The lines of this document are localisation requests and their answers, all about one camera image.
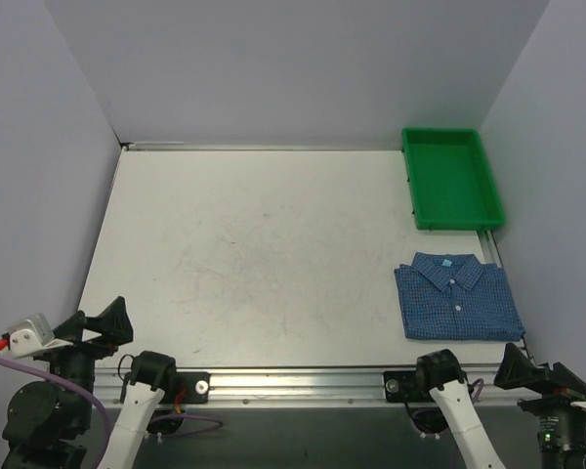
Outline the blue checkered long sleeve shirt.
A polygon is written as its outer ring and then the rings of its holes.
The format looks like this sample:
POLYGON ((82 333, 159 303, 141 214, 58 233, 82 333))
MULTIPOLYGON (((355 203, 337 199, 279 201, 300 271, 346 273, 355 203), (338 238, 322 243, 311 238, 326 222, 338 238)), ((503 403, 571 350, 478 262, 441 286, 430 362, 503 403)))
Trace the blue checkered long sleeve shirt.
POLYGON ((418 341, 519 342, 525 329, 505 271, 473 254, 417 252, 395 269, 404 335, 418 341))

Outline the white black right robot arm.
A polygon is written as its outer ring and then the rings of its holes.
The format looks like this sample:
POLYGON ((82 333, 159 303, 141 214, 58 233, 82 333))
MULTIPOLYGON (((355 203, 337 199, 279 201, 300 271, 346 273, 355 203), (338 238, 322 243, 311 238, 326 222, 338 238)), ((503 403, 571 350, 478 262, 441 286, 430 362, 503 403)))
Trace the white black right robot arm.
POLYGON ((486 420, 450 350, 419 357, 413 379, 416 393, 437 405, 467 468, 586 468, 586 382, 565 365, 536 365, 506 344, 493 385, 532 396, 486 420))

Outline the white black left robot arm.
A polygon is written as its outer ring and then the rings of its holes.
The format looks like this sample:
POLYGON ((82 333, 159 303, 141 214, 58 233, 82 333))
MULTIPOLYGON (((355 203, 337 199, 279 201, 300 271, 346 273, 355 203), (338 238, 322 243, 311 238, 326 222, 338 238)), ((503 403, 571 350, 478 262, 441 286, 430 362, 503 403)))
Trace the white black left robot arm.
POLYGON ((95 364, 133 339, 121 296, 95 317, 78 311, 51 327, 44 315, 36 314, 11 325, 0 339, 0 365, 34 379, 8 404, 2 432, 9 445, 4 467, 80 467, 87 450, 75 439, 90 430, 94 413, 103 422, 94 467, 132 467, 156 408, 178 390, 175 360, 144 351, 126 375, 120 414, 110 419, 93 394, 95 364))

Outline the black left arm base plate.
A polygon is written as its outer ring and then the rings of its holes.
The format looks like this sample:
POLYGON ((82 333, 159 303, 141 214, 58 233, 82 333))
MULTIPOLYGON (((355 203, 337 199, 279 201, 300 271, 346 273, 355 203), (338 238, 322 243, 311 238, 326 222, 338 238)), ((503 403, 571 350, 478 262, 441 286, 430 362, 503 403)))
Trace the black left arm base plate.
POLYGON ((165 388, 163 405, 202 405, 209 399, 211 375, 206 371, 178 372, 165 388))

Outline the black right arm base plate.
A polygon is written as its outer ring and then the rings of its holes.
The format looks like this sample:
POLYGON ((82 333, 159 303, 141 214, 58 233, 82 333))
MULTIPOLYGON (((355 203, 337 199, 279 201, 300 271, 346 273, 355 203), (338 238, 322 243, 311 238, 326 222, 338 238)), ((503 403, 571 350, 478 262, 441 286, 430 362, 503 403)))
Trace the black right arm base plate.
POLYGON ((385 371, 383 384, 388 403, 418 405, 434 401, 427 391, 419 387, 413 369, 385 371))

